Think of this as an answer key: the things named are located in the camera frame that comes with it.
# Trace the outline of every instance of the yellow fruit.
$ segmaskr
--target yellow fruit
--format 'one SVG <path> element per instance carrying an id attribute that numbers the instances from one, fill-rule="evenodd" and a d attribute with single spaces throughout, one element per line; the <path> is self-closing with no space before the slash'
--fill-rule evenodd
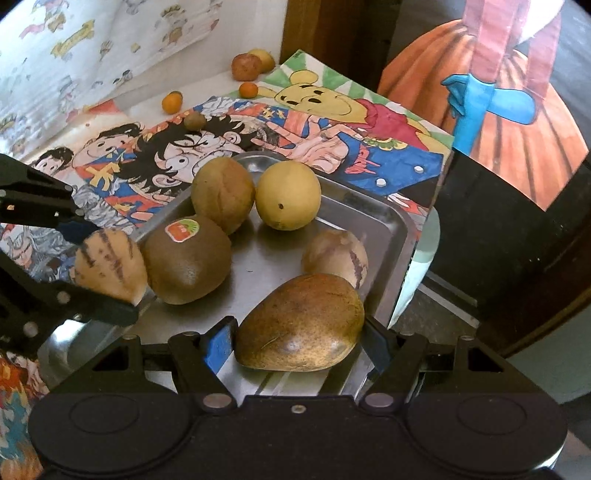
<path id="1" fill-rule="evenodd" d="M 251 54 L 251 55 L 256 55 L 257 57 L 259 57 L 261 59 L 261 62 L 262 62 L 262 70 L 261 70 L 261 72 L 262 73 L 268 73 L 272 69 L 275 68 L 275 59 L 266 50 L 263 50 L 261 48 L 253 48 L 248 53 Z"/>
<path id="2" fill-rule="evenodd" d="M 162 110 L 167 114 L 173 115 L 177 113 L 183 106 L 183 94 L 178 91 L 170 92 L 162 99 Z"/>
<path id="3" fill-rule="evenodd" d="M 148 287 L 144 259 L 120 230 L 99 230 L 84 240 L 74 261 L 77 285 L 137 305 Z"/>
<path id="4" fill-rule="evenodd" d="M 320 210 L 320 182 L 310 167 L 285 160 L 269 167 L 256 188 L 256 211 L 276 230 L 297 230 Z"/>

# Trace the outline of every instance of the fruit sticker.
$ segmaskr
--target fruit sticker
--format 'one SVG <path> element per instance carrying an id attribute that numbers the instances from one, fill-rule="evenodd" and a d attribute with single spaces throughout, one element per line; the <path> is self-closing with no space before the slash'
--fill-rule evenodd
<path id="1" fill-rule="evenodd" d="M 164 229 L 164 231 L 168 234 L 173 242 L 182 244 L 183 242 L 189 240 L 192 236 L 197 235 L 199 231 L 199 224 L 195 220 L 184 218 L 171 223 Z"/>

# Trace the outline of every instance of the screw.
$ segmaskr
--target screw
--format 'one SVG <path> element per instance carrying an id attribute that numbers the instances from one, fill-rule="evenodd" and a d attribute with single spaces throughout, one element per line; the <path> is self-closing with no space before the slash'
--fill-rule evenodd
<path id="1" fill-rule="evenodd" d="M 394 399 L 387 393 L 372 393 L 365 397 L 365 403 L 372 408 L 388 408 L 393 405 Z"/>
<path id="2" fill-rule="evenodd" d="M 225 393 L 210 393 L 203 398 L 203 405 L 213 410 L 221 410 L 232 404 L 232 397 Z"/>
<path id="3" fill-rule="evenodd" d="M 63 290 L 57 294 L 57 301 L 62 305 L 67 305 L 70 298 L 70 294 Z"/>
<path id="4" fill-rule="evenodd" d="M 27 322 L 22 326 L 22 332 L 29 338 L 35 338 L 39 333 L 39 327 L 35 322 Z"/>
<path id="5" fill-rule="evenodd" d="M 303 406 L 303 405 L 294 405 L 291 408 L 291 412 L 292 413 L 297 413 L 297 414 L 304 413 L 306 410 L 307 410 L 307 408 L 305 406 Z"/>

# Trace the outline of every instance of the small brown fruit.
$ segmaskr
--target small brown fruit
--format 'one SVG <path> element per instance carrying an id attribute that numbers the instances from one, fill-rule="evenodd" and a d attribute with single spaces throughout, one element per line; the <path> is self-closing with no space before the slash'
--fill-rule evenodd
<path id="1" fill-rule="evenodd" d="M 232 60 L 232 76 L 239 82 L 253 82 L 262 72 L 262 61 L 256 55 L 242 53 Z"/>
<path id="2" fill-rule="evenodd" d="M 207 118 L 201 112 L 191 112 L 183 120 L 184 126 L 190 132 L 199 132 L 205 128 Z"/>
<path id="3" fill-rule="evenodd" d="M 331 273 L 359 288 L 368 276 L 368 255 L 363 244 L 346 230 L 324 230 L 304 252 L 305 273 Z"/>
<path id="4" fill-rule="evenodd" d="M 77 285 L 137 305 L 148 287 L 144 259 L 120 230 L 99 230 L 84 240 L 74 261 Z"/>

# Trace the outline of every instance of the red shirt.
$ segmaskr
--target red shirt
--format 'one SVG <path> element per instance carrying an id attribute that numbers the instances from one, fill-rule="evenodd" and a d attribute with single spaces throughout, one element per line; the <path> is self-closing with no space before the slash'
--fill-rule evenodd
<path id="1" fill-rule="evenodd" d="M 348 127 L 354 130 L 365 130 L 365 132 L 362 132 L 364 137 L 379 140 L 393 138 L 421 150 L 428 150 L 417 137 L 420 130 L 408 124 L 406 115 L 396 113 L 385 105 L 375 104 L 363 98 L 356 101 L 368 110 L 365 118 L 366 123 L 346 124 Z"/>

